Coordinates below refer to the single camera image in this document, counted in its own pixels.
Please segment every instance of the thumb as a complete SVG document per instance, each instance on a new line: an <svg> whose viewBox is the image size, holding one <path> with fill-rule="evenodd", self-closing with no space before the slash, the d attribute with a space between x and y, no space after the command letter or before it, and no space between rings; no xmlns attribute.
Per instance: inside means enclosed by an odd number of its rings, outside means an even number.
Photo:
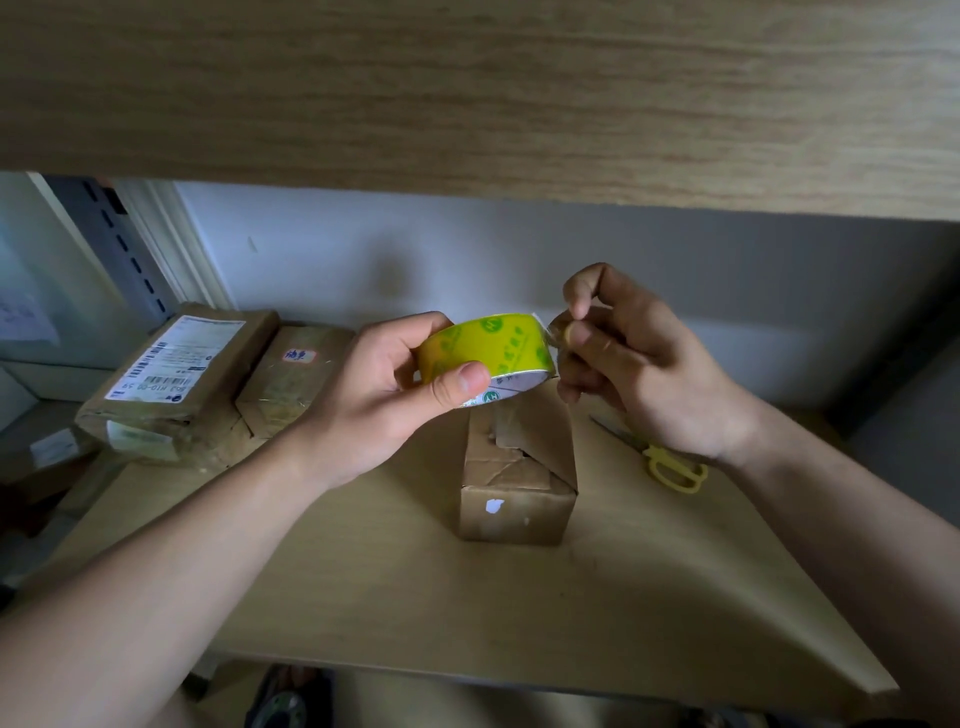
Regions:
<svg viewBox="0 0 960 728"><path fill-rule="evenodd" d="M404 416L414 428L444 412L456 409L465 401L482 393L490 385L490 372L479 361L469 361L456 369L444 372L428 384L414 387L404 393L401 405Z"/></svg>
<svg viewBox="0 0 960 728"><path fill-rule="evenodd" d="M574 321L564 331L567 347L616 384L628 380L642 363L636 353L586 321Z"/></svg>

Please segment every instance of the wooden shelf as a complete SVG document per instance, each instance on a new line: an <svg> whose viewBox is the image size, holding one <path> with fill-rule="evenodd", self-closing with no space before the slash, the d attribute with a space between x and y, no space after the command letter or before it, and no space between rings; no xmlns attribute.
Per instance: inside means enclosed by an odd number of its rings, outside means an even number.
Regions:
<svg viewBox="0 0 960 728"><path fill-rule="evenodd" d="M951 0L48 0L0 166L960 218Z"/></svg>
<svg viewBox="0 0 960 728"><path fill-rule="evenodd" d="M849 715L895 687L725 476L675 494L583 406L564 543L460 541L464 415L432 423L311 507L211 649L817 716ZM128 466L28 591L208 478Z"/></svg>

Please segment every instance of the floor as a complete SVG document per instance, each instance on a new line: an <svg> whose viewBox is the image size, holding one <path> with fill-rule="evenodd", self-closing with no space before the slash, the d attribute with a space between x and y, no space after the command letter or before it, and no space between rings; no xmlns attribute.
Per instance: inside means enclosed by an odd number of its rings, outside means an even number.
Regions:
<svg viewBox="0 0 960 728"><path fill-rule="evenodd" d="M240 728L266 666L221 666L199 708L217 728ZM338 670L337 728L674 728L679 708L668 703L613 700L484 688L366 670Z"/></svg>

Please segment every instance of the yellow scissors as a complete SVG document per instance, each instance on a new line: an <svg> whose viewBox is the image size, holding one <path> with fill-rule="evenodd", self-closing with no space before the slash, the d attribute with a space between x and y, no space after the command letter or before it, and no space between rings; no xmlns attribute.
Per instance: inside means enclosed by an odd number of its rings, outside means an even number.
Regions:
<svg viewBox="0 0 960 728"><path fill-rule="evenodd" d="M675 458L667 449L659 445L654 445L653 443L644 443L616 418L604 415L590 415L590 418L607 430L613 437L629 445L637 452L646 455L646 457L649 458L647 470L650 472L650 475L667 488L677 491L677 493L692 496L700 490L700 486L703 485L704 480L707 479L710 473L706 465L700 464L696 470L691 470L686 463ZM681 482L668 477L661 468L678 475L681 478Z"/></svg>

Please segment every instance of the white wall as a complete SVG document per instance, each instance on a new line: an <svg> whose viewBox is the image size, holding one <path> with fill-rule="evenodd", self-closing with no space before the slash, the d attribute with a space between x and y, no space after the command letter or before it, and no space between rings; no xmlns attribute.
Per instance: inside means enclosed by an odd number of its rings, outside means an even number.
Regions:
<svg viewBox="0 0 960 728"><path fill-rule="evenodd" d="M607 260L763 397L825 402L960 251L944 224L178 182L234 302L356 326L563 306Z"/></svg>
<svg viewBox="0 0 960 728"><path fill-rule="evenodd" d="M960 527L960 339L854 433L871 471Z"/></svg>

